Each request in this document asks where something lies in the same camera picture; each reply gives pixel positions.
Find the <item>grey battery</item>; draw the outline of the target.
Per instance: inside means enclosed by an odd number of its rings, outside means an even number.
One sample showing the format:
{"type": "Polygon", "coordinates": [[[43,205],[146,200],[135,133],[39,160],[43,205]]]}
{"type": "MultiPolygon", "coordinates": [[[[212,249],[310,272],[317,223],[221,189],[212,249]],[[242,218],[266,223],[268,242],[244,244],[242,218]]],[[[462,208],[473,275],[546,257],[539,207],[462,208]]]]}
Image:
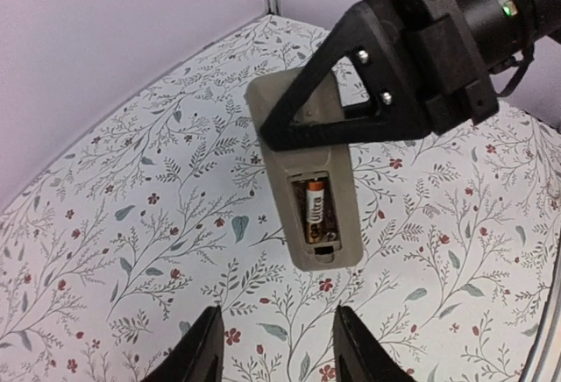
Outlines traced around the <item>grey battery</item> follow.
{"type": "Polygon", "coordinates": [[[326,178],[305,183],[305,239],[308,244],[335,241],[338,237],[335,208],[326,178]]]}

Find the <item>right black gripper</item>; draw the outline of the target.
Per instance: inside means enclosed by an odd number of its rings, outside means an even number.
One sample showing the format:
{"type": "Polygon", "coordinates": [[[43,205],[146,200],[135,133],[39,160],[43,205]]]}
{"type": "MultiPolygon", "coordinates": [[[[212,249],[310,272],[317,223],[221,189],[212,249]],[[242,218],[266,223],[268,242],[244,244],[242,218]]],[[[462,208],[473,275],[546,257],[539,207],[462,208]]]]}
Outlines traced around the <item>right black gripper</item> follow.
{"type": "Polygon", "coordinates": [[[498,111],[486,64],[456,0],[394,0],[394,6],[363,0],[314,51],[259,133],[275,151],[416,140],[428,136],[430,126],[447,132],[498,111]],[[329,74],[336,76],[342,116],[297,124],[297,112],[329,74]],[[422,102],[415,95],[420,77],[422,102]]]}

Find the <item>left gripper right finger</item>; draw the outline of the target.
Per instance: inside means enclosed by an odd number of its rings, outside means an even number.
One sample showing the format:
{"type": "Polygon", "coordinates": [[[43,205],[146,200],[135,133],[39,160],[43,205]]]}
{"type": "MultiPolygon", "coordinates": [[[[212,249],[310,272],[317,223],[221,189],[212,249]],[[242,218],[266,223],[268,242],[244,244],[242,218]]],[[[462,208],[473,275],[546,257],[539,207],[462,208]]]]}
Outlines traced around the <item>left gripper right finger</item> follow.
{"type": "Polygon", "coordinates": [[[352,308],[337,307],[332,334],[336,381],[412,381],[412,377],[389,356],[352,308]]]}

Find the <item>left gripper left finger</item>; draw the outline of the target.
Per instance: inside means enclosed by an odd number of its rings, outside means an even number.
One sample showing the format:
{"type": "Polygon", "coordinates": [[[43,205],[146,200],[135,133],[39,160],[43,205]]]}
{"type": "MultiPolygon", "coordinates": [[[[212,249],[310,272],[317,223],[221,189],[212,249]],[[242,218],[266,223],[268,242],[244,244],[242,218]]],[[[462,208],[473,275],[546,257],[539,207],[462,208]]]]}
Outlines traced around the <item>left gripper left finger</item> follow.
{"type": "Polygon", "coordinates": [[[216,382],[224,369],[224,321],[219,306],[206,307],[145,382],[216,382]]]}

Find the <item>grey white remote control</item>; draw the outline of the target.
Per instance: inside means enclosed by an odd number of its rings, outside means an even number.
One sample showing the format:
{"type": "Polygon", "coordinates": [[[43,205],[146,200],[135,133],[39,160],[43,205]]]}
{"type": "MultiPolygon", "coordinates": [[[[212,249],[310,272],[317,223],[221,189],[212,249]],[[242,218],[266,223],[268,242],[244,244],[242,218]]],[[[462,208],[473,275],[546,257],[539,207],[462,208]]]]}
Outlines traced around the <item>grey white remote control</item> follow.
{"type": "MultiPolygon", "coordinates": [[[[256,131],[302,68],[265,74],[250,81],[245,99],[256,131]]],[[[336,77],[323,78],[296,114],[298,124],[320,124],[344,118],[336,77]]],[[[359,207],[348,145],[274,152],[264,138],[259,145],[294,265],[306,272],[345,268],[363,258],[359,207]],[[323,234],[311,243],[306,221],[307,182],[325,182],[323,234]]]]}

